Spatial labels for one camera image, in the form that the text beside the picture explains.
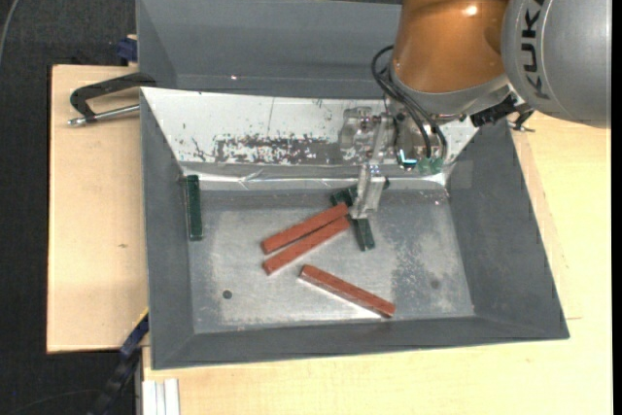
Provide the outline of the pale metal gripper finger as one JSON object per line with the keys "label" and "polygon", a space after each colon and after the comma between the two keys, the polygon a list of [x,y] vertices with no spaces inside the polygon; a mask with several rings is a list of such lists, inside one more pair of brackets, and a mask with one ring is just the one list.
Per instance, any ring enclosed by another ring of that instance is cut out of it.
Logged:
{"label": "pale metal gripper finger", "polygon": [[386,183],[387,178],[382,174],[380,167],[370,164],[364,185],[364,213],[367,216],[378,210]]}
{"label": "pale metal gripper finger", "polygon": [[372,191],[372,167],[369,164],[363,164],[360,167],[359,178],[356,187],[356,196],[350,208],[352,217],[366,217],[369,211],[367,206],[368,198]]}

